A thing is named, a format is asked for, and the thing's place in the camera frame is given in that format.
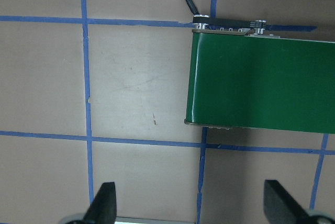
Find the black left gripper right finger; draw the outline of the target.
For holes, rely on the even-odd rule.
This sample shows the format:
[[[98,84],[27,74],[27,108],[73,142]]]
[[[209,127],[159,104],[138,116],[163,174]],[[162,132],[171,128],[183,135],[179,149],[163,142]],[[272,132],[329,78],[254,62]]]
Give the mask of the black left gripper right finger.
[[[314,223],[314,218],[277,180],[265,180],[263,211],[269,223]]]

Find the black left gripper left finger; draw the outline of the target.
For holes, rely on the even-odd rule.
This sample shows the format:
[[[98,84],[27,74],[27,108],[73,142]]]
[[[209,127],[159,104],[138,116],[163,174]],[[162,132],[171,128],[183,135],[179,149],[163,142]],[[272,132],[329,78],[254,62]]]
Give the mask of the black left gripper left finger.
[[[116,187],[114,182],[103,183],[83,217],[84,223],[115,223],[117,216]]]

